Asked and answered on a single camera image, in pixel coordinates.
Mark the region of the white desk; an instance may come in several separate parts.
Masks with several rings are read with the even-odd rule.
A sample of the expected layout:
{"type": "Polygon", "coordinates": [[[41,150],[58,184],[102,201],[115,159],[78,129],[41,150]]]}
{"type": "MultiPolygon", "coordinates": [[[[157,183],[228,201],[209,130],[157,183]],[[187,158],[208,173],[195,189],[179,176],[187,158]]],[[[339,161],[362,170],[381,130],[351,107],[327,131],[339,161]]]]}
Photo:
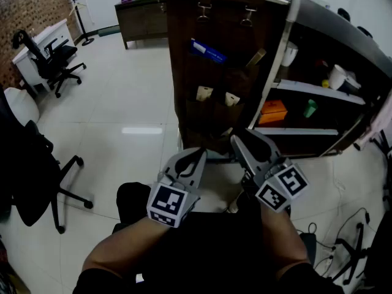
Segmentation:
{"type": "MultiPolygon", "coordinates": [[[[63,19],[52,26],[46,27],[41,33],[32,39],[46,58],[49,57],[49,52],[45,51],[44,47],[54,39],[56,39],[53,43],[54,47],[58,46],[66,39],[68,40],[66,45],[75,46],[68,29],[66,19],[63,19]]],[[[24,81],[27,82],[33,91],[36,91],[36,85],[42,85],[47,92],[50,92],[50,86],[48,82],[39,75],[37,66],[32,60],[33,57],[35,56],[25,46],[22,46],[21,51],[13,58],[12,62],[22,74],[24,81]]]]}

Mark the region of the brown pocket organizer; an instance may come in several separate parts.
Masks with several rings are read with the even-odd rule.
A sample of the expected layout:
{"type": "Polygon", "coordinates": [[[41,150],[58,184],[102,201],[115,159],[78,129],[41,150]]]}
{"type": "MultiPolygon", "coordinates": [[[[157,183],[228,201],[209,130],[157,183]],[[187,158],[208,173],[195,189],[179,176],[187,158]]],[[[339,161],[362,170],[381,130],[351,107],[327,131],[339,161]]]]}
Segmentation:
{"type": "Polygon", "coordinates": [[[244,110],[252,102],[255,82],[260,73],[260,62],[247,68],[246,64],[260,48],[265,47],[265,34],[261,32],[264,3],[239,1],[203,1],[211,4],[211,19],[198,23],[194,20],[189,37],[189,52],[185,65],[186,126],[205,139],[217,140],[229,127],[244,124],[244,110]],[[252,27],[240,25],[246,15],[246,6],[257,8],[252,14],[252,27]],[[191,53],[190,40],[207,44],[227,57],[223,64],[191,53]],[[209,99],[196,101],[199,86],[213,88],[209,99]],[[225,105],[225,93],[240,98],[234,107],[225,105]]]}

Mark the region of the person's black shirt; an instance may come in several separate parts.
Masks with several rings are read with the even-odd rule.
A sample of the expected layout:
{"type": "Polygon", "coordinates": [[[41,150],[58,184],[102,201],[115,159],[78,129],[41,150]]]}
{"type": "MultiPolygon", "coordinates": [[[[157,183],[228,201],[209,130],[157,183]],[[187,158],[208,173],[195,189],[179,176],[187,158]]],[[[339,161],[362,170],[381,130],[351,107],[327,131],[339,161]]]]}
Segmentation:
{"type": "Polygon", "coordinates": [[[259,216],[192,212],[123,277],[81,272],[73,294],[344,294],[310,264],[277,279],[259,216]],[[135,282],[137,274],[144,281],[135,282]]]}

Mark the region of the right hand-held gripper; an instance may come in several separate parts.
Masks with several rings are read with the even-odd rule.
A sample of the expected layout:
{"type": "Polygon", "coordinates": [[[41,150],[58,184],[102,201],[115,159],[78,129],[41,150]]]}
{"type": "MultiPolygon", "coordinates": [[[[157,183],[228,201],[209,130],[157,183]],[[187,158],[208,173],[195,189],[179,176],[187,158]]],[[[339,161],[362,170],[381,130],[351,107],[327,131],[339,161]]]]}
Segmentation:
{"type": "Polygon", "coordinates": [[[230,137],[230,143],[245,170],[244,190],[272,211],[283,211],[309,188],[298,164],[283,156],[269,137],[243,129],[230,137]]]}

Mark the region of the patterned bag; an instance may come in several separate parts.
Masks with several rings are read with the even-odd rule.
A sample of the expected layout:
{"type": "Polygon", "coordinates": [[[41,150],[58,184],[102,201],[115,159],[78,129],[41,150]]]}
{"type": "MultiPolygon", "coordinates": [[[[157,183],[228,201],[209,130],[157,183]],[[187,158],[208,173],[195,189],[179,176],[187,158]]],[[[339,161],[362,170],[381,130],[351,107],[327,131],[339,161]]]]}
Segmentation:
{"type": "Polygon", "coordinates": [[[30,289],[11,267],[0,235],[0,294],[31,294],[30,289]]]}

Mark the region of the dark bowl with white rim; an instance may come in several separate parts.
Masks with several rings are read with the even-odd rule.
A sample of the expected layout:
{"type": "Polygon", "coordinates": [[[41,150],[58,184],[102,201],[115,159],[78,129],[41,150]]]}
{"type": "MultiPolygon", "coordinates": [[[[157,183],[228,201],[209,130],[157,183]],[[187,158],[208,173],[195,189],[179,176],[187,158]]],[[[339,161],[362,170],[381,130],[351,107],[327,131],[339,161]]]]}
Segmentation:
{"type": "Polygon", "coordinates": [[[341,86],[341,91],[348,94],[358,95],[360,93],[361,85],[356,80],[356,75],[352,71],[346,71],[345,82],[341,86]]]}

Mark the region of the white paper bucket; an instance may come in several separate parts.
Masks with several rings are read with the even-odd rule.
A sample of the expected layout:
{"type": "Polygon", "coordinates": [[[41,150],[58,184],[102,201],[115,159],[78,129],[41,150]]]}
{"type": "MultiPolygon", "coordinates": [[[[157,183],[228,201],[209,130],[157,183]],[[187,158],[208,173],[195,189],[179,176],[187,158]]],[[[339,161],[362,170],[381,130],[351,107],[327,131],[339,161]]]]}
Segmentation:
{"type": "Polygon", "coordinates": [[[339,65],[335,64],[329,77],[329,87],[333,90],[338,90],[345,82],[347,72],[339,65]]]}

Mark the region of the wooden clothes hanger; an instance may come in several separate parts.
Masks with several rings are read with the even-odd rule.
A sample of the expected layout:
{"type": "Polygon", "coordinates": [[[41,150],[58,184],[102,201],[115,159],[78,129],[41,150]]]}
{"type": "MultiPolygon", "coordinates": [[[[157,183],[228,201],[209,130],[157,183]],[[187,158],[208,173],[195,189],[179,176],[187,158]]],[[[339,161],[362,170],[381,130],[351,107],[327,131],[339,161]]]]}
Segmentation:
{"type": "Polygon", "coordinates": [[[71,16],[73,13],[75,13],[78,9],[84,8],[84,7],[87,7],[87,5],[79,3],[79,2],[73,3],[73,6],[72,6],[71,11],[69,13],[69,16],[71,16]]]}

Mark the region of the beige packet item with hole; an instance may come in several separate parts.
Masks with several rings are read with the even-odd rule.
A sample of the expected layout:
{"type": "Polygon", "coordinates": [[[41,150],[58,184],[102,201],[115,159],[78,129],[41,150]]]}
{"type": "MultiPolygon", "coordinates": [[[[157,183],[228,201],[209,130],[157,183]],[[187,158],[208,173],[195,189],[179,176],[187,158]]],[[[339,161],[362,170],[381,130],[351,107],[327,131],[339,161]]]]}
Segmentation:
{"type": "Polygon", "coordinates": [[[209,99],[213,93],[213,88],[206,86],[199,86],[197,89],[196,101],[203,102],[209,99]]]}

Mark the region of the black office chair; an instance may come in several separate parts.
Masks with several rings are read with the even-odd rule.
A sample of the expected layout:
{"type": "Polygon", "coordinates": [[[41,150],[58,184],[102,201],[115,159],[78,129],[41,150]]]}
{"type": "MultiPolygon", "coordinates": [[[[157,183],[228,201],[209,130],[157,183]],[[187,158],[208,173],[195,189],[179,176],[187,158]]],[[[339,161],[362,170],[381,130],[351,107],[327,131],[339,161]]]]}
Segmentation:
{"type": "Polygon", "coordinates": [[[358,262],[361,259],[366,259],[364,271],[361,273],[366,278],[365,283],[371,287],[385,289],[392,285],[392,214],[386,213],[384,215],[369,248],[362,247],[364,225],[359,223],[357,228],[359,229],[359,237],[355,248],[342,238],[336,240],[336,244],[344,246],[347,250],[350,260],[331,280],[335,281],[346,271],[350,271],[349,278],[343,281],[344,285],[348,285],[353,278],[358,262]]]}
{"type": "Polygon", "coordinates": [[[49,52],[49,57],[46,58],[28,33],[19,29],[13,35],[12,46],[14,49],[17,49],[20,45],[25,45],[27,47],[27,49],[34,55],[32,61],[36,64],[38,74],[41,78],[49,82],[48,85],[50,89],[54,89],[55,84],[58,84],[55,89],[55,96],[56,98],[60,98],[61,93],[59,90],[65,80],[73,78],[76,79],[79,85],[81,84],[81,78],[78,75],[74,75],[72,72],[79,67],[86,69],[86,64],[80,63],[70,69],[67,69],[67,60],[76,54],[77,48],[66,45],[69,41],[68,39],[53,48],[53,43],[55,41],[57,41],[57,39],[53,39],[44,47],[44,50],[48,50],[49,52]]]}
{"type": "Polygon", "coordinates": [[[61,168],[52,152],[52,142],[39,132],[36,123],[22,125],[0,91],[0,203],[14,205],[28,227],[51,206],[55,228],[63,234],[66,229],[59,224],[58,194],[83,202],[87,209],[93,208],[93,202],[61,187],[74,164],[84,166],[83,159],[74,155],[61,168]]]}

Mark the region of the orange box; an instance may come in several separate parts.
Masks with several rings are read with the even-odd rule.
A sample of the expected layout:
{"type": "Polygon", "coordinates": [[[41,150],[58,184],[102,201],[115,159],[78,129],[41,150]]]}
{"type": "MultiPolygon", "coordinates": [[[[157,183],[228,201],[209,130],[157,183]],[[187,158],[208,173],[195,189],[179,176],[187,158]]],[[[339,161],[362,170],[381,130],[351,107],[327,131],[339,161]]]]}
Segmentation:
{"type": "Polygon", "coordinates": [[[260,112],[259,124],[281,121],[287,115],[287,109],[281,100],[267,100],[260,112]]]}

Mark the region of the person's right forearm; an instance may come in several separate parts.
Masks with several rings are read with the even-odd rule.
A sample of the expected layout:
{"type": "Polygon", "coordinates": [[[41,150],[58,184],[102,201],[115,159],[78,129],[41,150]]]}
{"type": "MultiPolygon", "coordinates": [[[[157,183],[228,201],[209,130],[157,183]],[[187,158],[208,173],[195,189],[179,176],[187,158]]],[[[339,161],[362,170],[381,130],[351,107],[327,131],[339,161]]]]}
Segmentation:
{"type": "Polygon", "coordinates": [[[290,268],[310,264],[306,247],[286,211],[276,213],[260,206],[262,234],[265,249],[280,279],[290,268]]]}

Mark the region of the blue packet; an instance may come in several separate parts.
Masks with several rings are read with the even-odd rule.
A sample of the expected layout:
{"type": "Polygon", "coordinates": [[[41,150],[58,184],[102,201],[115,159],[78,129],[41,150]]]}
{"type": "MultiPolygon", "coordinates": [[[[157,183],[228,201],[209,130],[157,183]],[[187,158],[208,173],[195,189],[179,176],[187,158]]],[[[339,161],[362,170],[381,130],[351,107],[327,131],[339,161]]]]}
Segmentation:
{"type": "Polygon", "coordinates": [[[219,51],[195,39],[190,40],[190,50],[192,54],[210,59],[218,64],[223,64],[227,60],[227,57],[219,51]]]}

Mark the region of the person's left leg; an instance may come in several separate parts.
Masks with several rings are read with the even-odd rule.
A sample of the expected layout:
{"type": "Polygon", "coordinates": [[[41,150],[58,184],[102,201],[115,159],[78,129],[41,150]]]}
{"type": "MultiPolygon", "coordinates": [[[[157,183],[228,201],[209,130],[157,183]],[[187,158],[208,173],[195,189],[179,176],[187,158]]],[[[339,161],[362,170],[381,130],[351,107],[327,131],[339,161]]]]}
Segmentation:
{"type": "Polygon", "coordinates": [[[120,223],[132,225],[147,216],[151,187],[139,182],[122,184],[116,194],[120,223]]]}

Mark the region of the metal clip hook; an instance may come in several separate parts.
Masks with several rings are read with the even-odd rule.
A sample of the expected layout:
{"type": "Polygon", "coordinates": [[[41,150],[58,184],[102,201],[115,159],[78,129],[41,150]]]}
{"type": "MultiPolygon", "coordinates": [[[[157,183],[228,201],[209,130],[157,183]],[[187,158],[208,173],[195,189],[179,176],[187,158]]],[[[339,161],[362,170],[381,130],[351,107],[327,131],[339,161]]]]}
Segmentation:
{"type": "Polygon", "coordinates": [[[246,10],[246,15],[240,21],[240,25],[244,27],[252,27],[253,26],[252,14],[257,12],[257,8],[251,8],[246,6],[245,10],[246,10]]]}
{"type": "Polygon", "coordinates": [[[197,17],[197,22],[198,23],[209,22],[210,19],[211,19],[212,5],[199,2],[198,3],[198,8],[199,8],[199,11],[200,11],[200,15],[197,17]]]}

